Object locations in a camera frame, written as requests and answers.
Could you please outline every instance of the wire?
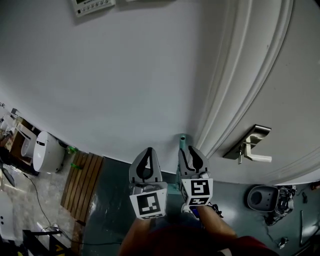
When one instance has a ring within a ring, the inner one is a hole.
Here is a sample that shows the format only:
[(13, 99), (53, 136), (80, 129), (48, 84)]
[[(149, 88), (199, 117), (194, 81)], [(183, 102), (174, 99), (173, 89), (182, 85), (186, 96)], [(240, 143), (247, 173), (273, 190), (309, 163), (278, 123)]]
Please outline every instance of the wire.
[(309, 186), (310, 186), (310, 184), (306, 185), (303, 189), (301, 189), (301, 190), (299, 191), (299, 193), (296, 193), (295, 195), (296, 195), (297, 197), (300, 196), (300, 194), (301, 194), (304, 190), (306, 190)]
[(32, 184), (33, 184), (33, 186), (34, 186), (34, 188), (35, 188), (36, 198), (38, 199), (38, 203), (39, 203), (41, 212), (43, 213), (44, 217), (46, 218), (46, 220), (47, 220), (48, 223), (49, 223), (49, 226), (51, 227), (51, 222), (50, 222), (50, 220), (47, 218), (47, 215), (45, 214), (44, 210), (43, 210), (42, 207), (41, 207), (41, 204), (40, 204), (40, 201), (39, 201), (38, 190), (37, 190), (36, 185), (34, 184), (34, 182), (32, 181), (32, 179), (30, 179), (27, 175), (25, 175), (24, 173), (23, 173), (23, 175), (24, 175), (28, 180), (30, 180), (30, 181), (32, 182)]
[(284, 217), (285, 217), (285, 216), (281, 216), (281, 217), (278, 217), (278, 218), (276, 218), (276, 219), (273, 219), (273, 222), (270, 223), (270, 222), (268, 221), (268, 218), (267, 218), (266, 216), (263, 216), (264, 222), (265, 222), (265, 224), (266, 224), (268, 227), (271, 227), (271, 226), (275, 225), (278, 221), (281, 221)]
[(306, 193), (302, 192), (302, 196), (303, 196), (303, 203), (307, 204), (308, 203), (308, 197), (307, 197)]
[(45, 228), (42, 228), (40, 232), (42, 231), (45, 231), (47, 229), (52, 229), (52, 230), (55, 230), (55, 231), (61, 231), (62, 234), (72, 243), (76, 243), (76, 244), (80, 244), (80, 245), (86, 245), (86, 246), (108, 246), (108, 245), (121, 245), (122, 242), (104, 242), (104, 243), (87, 243), (87, 242), (79, 242), (79, 241), (74, 241), (72, 240), (67, 234), (65, 231), (63, 231), (60, 227), (55, 227), (55, 226), (52, 226), (51, 225), (51, 222), (49, 221), (49, 219), (47, 218), (44, 210), (42, 209), (41, 207), (41, 204), (40, 204), (40, 201), (39, 201), (39, 195), (38, 195), (38, 190), (37, 190), (37, 187), (36, 185), (34, 184), (34, 182), (32, 181), (32, 179), (30, 179), (27, 175), (25, 175), (24, 173), (22, 173), (28, 180), (30, 180), (35, 188), (35, 192), (36, 192), (36, 198), (38, 200), (38, 203), (39, 203), (39, 206), (40, 206), (40, 209), (44, 215), (44, 217), (46, 218), (46, 220), (48, 221), (49, 223), (49, 226), (45, 227)]
[(266, 234), (268, 235), (268, 237), (270, 238), (270, 240), (271, 240), (273, 243), (275, 243), (275, 244), (278, 245), (278, 242), (276, 242), (276, 241), (272, 238), (272, 236), (270, 235), (268, 225), (266, 224), (266, 225), (264, 225), (264, 227), (265, 227), (265, 230), (266, 230)]

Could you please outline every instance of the door handle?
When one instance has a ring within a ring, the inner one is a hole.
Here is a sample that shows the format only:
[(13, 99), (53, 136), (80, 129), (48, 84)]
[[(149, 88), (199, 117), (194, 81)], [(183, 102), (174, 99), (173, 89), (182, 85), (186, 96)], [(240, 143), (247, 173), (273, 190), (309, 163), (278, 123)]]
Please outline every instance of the door handle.
[(238, 164), (242, 163), (242, 156), (255, 162), (270, 163), (271, 156), (252, 154), (253, 149), (271, 131), (271, 128), (255, 124), (247, 134), (242, 137), (224, 156), (226, 159), (238, 159)]
[(251, 142), (250, 137), (248, 137), (245, 140), (246, 143), (244, 143), (244, 157), (255, 162), (266, 162), (271, 163), (272, 156), (266, 156), (266, 155), (258, 155), (258, 154), (252, 154), (251, 153)]

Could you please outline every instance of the door frame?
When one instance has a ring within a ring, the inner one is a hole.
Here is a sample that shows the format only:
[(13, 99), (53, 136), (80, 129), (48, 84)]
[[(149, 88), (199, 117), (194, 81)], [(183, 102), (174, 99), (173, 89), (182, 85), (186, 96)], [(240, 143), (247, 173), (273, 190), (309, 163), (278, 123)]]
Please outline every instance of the door frame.
[(262, 88), (285, 39), (293, 0), (229, 1), (217, 68), (194, 138), (210, 158)]

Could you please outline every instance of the tiled floor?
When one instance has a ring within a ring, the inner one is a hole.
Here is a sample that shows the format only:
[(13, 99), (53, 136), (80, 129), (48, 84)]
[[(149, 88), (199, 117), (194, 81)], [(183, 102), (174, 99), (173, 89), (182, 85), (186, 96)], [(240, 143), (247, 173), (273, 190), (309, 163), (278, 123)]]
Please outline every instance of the tiled floor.
[[(73, 155), (66, 155), (63, 161), (63, 168), (57, 173), (41, 172), (37, 177), (28, 175), (34, 182), (39, 196), (42, 209), (51, 224), (58, 224), (67, 235), (72, 238), (75, 220), (70, 213), (60, 206), (61, 197), (65, 188), (70, 164)], [(15, 187), (12, 187), (6, 178), (3, 178), (3, 190), (7, 192), (13, 203), (13, 223), (16, 243), (23, 240), (22, 230), (31, 230), (39, 232), (41, 227), (49, 226), (45, 219), (36, 196), (36, 190), (30, 180), (22, 173), (8, 169), (15, 181)], [(55, 236), (65, 246), (70, 247), (71, 242), (64, 237)], [(48, 236), (40, 237), (41, 242), (48, 246)]]
[[(121, 241), (130, 228), (135, 214), (129, 199), (129, 164), (106, 159), (99, 177), (96, 194), (93, 198), (92, 212), (84, 232), (86, 243), (110, 243)], [(164, 181), (174, 177), (163, 174)], [(299, 251), (300, 210), (304, 213), (304, 241), (317, 229), (320, 213), (320, 189), (305, 189), (308, 203), (303, 203), (302, 195), (294, 197), (294, 210), (274, 226), (269, 233), (275, 241), (288, 237), (283, 249), (267, 236), (261, 212), (251, 210), (244, 204), (245, 193), (251, 185), (214, 182), (212, 203), (218, 204), (224, 220), (236, 231), (238, 236), (253, 236), (281, 256), (291, 256)], [(298, 192), (306, 185), (297, 186)], [(169, 195), (167, 212), (179, 213), (183, 199), (181, 195)], [(117, 255), (119, 245), (84, 245), (83, 256)]]

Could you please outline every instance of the white round appliance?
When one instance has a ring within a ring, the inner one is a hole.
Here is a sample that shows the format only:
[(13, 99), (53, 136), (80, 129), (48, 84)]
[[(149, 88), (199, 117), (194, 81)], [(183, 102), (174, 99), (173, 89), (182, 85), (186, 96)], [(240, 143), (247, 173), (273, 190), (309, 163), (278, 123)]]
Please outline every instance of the white round appliance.
[(64, 160), (65, 149), (46, 131), (40, 132), (33, 152), (33, 168), (37, 172), (56, 173)]
[(35, 145), (36, 145), (36, 140), (37, 136), (34, 135), (34, 139), (24, 139), (24, 142), (21, 147), (21, 156), (27, 157), (27, 158), (33, 158), (34, 157), (34, 152), (35, 152)]

